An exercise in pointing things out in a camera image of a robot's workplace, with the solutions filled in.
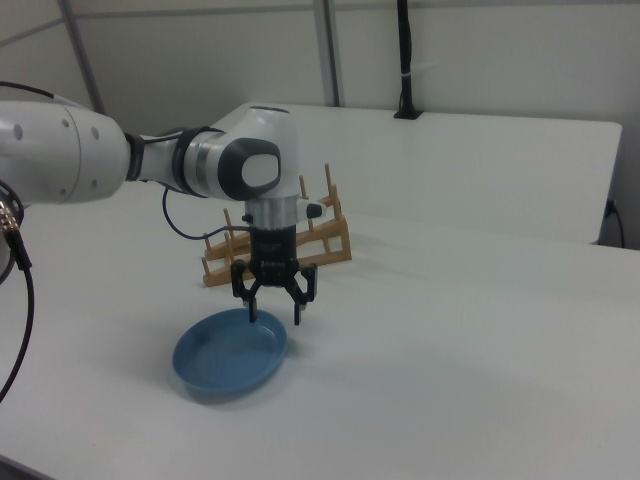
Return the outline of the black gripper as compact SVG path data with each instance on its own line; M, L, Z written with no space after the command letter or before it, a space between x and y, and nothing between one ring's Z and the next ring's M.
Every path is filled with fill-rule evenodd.
M278 287L290 290L294 301L294 324L301 323L302 311L308 303L315 300L318 284L318 266L315 263L300 265L296 253L296 227L282 229L250 228L251 255L249 264L244 260L235 260L230 266L232 293L241 298L248 309L249 321L257 320L256 294L260 287ZM254 276L250 288L244 283L244 274L248 270ZM306 281L307 290L303 291L295 275Z

